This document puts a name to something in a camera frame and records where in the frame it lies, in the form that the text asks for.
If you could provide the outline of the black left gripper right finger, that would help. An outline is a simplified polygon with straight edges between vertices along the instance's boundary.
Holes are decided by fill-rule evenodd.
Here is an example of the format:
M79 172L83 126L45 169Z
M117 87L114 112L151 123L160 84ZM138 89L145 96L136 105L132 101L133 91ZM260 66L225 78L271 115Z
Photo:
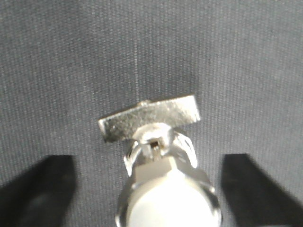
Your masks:
M248 154L226 154L221 187L239 227L301 227L303 206Z

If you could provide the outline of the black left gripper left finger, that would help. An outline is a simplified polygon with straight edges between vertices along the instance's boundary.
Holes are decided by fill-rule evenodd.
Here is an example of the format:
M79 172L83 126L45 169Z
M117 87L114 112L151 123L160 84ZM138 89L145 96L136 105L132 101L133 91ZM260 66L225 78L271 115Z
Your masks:
M77 187L71 155L51 155L0 188L2 227L61 227Z

